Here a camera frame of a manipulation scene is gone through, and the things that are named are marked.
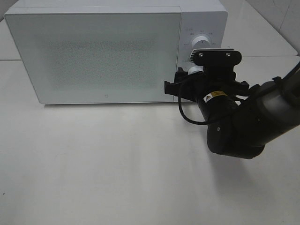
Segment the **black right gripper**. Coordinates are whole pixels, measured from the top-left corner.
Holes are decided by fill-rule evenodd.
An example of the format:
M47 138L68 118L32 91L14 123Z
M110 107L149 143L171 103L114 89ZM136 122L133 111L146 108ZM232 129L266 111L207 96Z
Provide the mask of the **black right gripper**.
M232 72L233 94L249 96L249 84L236 81L236 76ZM164 93L182 96L183 99L197 103L205 122L228 122L238 105L228 92L222 90L223 84L223 80L210 80L202 71L188 74L182 67L178 67L174 81L164 81Z

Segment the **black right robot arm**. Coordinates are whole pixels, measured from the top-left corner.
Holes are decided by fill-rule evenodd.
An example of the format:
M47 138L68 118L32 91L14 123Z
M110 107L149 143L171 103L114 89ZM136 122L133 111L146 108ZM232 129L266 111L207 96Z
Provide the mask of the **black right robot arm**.
M237 82L233 68L240 59L194 58L203 71L179 68L164 92L197 103L211 152L252 159L265 145L300 124L300 67L262 85Z

